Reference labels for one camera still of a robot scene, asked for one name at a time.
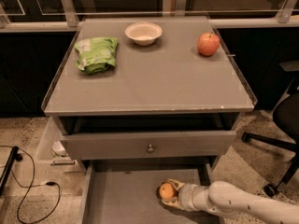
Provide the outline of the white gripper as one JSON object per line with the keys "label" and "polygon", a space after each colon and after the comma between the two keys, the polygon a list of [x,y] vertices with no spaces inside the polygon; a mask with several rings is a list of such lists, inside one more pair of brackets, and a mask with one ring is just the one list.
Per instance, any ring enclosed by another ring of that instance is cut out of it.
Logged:
{"label": "white gripper", "polygon": [[178,198],[171,200],[162,200],[162,203],[185,211],[195,211],[195,206],[192,201],[192,194],[196,188],[195,184],[185,184],[176,179],[167,179],[166,183],[168,184],[170,190],[178,191]]}

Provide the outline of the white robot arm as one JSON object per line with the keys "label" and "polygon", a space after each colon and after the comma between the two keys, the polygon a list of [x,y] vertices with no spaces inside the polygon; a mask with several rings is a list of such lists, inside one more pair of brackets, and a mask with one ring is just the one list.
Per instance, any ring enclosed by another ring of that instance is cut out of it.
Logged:
{"label": "white robot arm", "polygon": [[224,181],[199,186],[168,179],[158,194],[163,204],[188,212],[206,211],[225,218],[246,213],[266,224],[299,224],[298,205],[253,195]]}

